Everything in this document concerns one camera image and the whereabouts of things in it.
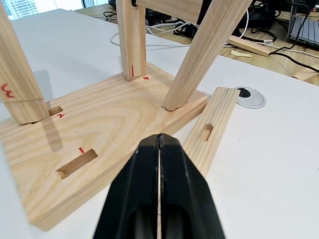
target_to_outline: rectangular mortise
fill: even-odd
[[[81,154],[79,157],[73,159],[62,167],[58,168],[56,172],[61,176],[62,179],[68,177],[71,173],[75,172],[88,162],[95,159],[98,155],[94,151],[94,149],[90,149],[85,153]]]
[[[53,107],[53,108],[49,109],[49,115],[53,116],[53,115],[56,115],[57,113],[60,113],[62,111],[63,111],[63,109],[60,106]]]
[[[200,139],[203,140],[204,142],[208,141],[208,138],[213,131],[214,126],[211,123],[207,123],[204,127],[203,132],[200,135]]]

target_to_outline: white desk surface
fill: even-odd
[[[55,10],[13,22],[46,101],[120,73],[117,26]],[[147,35],[149,44],[176,44]],[[148,61],[175,75],[187,48],[151,50]],[[247,86],[264,108],[236,105],[207,176],[228,239],[319,238],[319,87],[219,56],[198,89]],[[0,120],[9,117],[0,105]],[[183,143],[195,121],[175,137]],[[89,239],[108,188],[48,232],[26,220],[0,148],[0,238]]]

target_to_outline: wooden slat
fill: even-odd
[[[173,111],[187,102],[250,3],[251,0],[212,1],[162,104],[164,109]]]
[[[0,97],[20,124],[49,117],[41,90],[0,1]]]
[[[196,91],[182,108],[160,105],[173,76],[148,65],[148,74],[126,82],[113,76],[48,105],[63,111],[41,122],[0,123],[0,140],[31,224],[49,230],[106,187],[140,140],[174,134],[199,115],[207,97]],[[56,170],[93,148],[98,157],[61,179]]]
[[[319,69],[319,64],[314,65],[313,67],[315,69]],[[318,74],[319,74],[318,72],[315,72],[315,71],[308,69],[308,68],[304,68],[303,70],[295,73],[292,77],[294,77],[298,80],[301,80],[301,81],[305,81],[305,80],[308,80],[309,78],[314,77],[315,75],[318,75]]]
[[[202,0],[137,0],[137,4],[171,16],[197,23]]]
[[[117,0],[121,61],[125,80],[146,74],[145,7]]]
[[[262,56],[269,56],[270,53],[270,50],[266,47],[241,39],[237,36],[230,36],[227,43]]]
[[[240,91],[218,87],[189,134],[183,148],[206,176]]]

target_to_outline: angled wooden leg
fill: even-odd
[[[164,109],[173,111],[189,100],[250,3],[251,0],[212,1],[164,99]]]
[[[125,80],[146,74],[145,7],[116,0],[121,61]]]
[[[49,117],[43,95],[0,2],[0,97],[20,124]]]

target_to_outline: wooden stick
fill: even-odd
[[[189,100],[250,3],[251,0],[214,0],[210,4],[164,99],[164,109],[173,111]]]
[[[203,176],[207,175],[239,93],[217,87],[183,146]]]
[[[20,124],[49,117],[43,95],[0,2],[0,97]]]
[[[197,23],[203,0],[137,0],[137,5]]]
[[[313,66],[315,69],[319,69],[319,64]],[[305,81],[315,75],[319,74],[311,69],[304,68],[303,70],[295,73],[292,77],[301,81]]]
[[[270,50],[266,47],[241,39],[237,36],[230,36],[227,43],[262,56],[269,56],[270,53]]]
[[[145,7],[131,0],[116,0],[116,6],[123,76],[131,81],[146,74]]]

